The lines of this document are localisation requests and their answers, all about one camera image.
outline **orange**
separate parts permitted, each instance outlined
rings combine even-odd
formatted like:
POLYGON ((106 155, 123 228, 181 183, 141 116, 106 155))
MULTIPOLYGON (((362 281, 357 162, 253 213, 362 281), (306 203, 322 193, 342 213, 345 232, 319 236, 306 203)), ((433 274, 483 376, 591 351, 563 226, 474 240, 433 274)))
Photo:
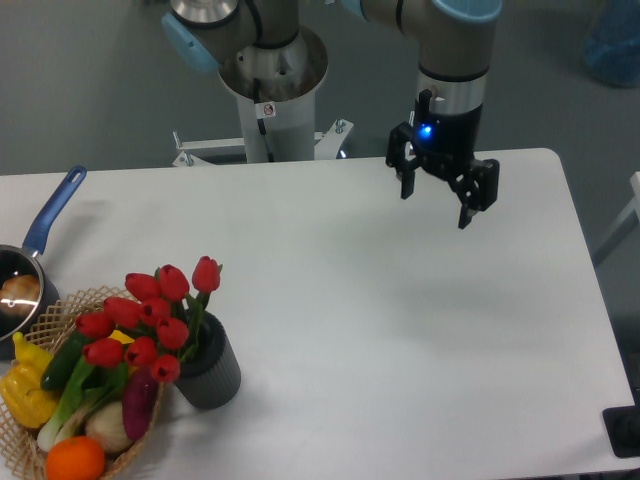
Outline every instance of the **orange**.
POLYGON ((56 443, 47 455, 48 480, 96 480, 104 472, 104 450, 89 437, 56 443))

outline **blue pan handle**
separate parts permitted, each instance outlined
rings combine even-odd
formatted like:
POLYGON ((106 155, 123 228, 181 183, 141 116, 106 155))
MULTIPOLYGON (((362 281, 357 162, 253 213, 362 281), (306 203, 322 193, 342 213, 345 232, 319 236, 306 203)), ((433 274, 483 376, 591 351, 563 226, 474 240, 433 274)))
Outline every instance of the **blue pan handle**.
POLYGON ((62 211, 69 199, 78 189, 84 177, 87 176, 87 169, 83 166, 76 165, 64 177, 62 183, 58 186, 51 198, 47 200, 38 216, 31 224, 31 228, 27 232, 27 236, 22 242, 22 246, 29 250, 33 256, 44 253, 47 246, 47 237, 53 221, 62 211))

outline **blue led light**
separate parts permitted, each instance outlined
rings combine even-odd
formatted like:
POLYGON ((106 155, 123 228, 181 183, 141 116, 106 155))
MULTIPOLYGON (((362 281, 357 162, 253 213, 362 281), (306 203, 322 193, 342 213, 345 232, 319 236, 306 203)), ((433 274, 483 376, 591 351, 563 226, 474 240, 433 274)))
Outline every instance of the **blue led light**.
POLYGON ((418 130, 418 138, 423 142, 426 142, 431 138, 432 131, 433 128, 431 128, 431 125, 422 125, 420 130, 418 130))

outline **blue object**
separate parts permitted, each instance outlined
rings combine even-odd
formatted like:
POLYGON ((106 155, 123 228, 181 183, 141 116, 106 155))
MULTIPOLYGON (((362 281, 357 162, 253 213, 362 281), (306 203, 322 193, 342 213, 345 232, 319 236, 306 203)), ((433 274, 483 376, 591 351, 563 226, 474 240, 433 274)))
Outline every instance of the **blue object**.
POLYGON ((354 15, 366 20, 364 13, 362 12, 361 0, 342 0, 342 6, 349 10, 354 15))
POLYGON ((582 59, 597 79, 640 85, 640 0, 607 0, 585 41, 582 59))
POLYGON ((431 0, 446 14, 467 23, 495 20, 502 10, 502 0, 431 0))
POLYGON ((22 242, 22 246, 33 252, 44 253, 47 246, 47 237, 51 225, 58 214, 62 211, 69 199, 78 189, 84 177, 87 176, 87 169, 82 166, 75 166, 64 177, 53 195, 47 200, 38 216, 31 224, 27 236, 22 242))
POLYGON ((431 125, 421 125, 420 130, 418 130, 418 138, 422 142, 426 142, 431 138, 431 133, 433 132, 433 128, 431 125))
POLYGON ((162 28, 173 48, 191 68, 202 73, 218 69, 218 61, 213 55, 171 13, 162 17, 162 28))

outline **onion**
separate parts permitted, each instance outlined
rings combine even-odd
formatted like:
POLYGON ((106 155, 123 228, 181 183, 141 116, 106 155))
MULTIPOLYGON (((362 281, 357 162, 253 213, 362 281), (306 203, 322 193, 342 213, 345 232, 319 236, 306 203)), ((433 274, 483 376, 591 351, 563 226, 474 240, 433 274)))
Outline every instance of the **onion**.
POLYGON ((133 444, 122 422, 122 402, 112 402, 98 410, 85 425, 88 437, 97 440, 105 453, 118 453, 133 444))

